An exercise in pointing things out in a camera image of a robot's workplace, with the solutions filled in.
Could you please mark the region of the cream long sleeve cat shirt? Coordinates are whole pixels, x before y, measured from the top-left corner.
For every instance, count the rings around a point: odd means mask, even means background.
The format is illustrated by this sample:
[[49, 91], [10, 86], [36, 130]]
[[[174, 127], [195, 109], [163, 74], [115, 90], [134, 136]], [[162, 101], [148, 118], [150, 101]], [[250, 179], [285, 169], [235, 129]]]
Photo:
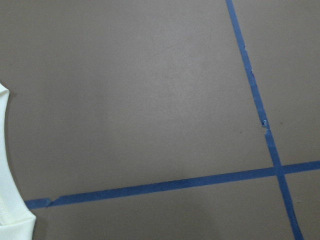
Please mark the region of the cream long sleeve cat shirt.
[[0, 238], [31, 240], [36, 217], [23, 201], [12, 177], [6, 152], [5, 116], [10, 91], [0, 86]]

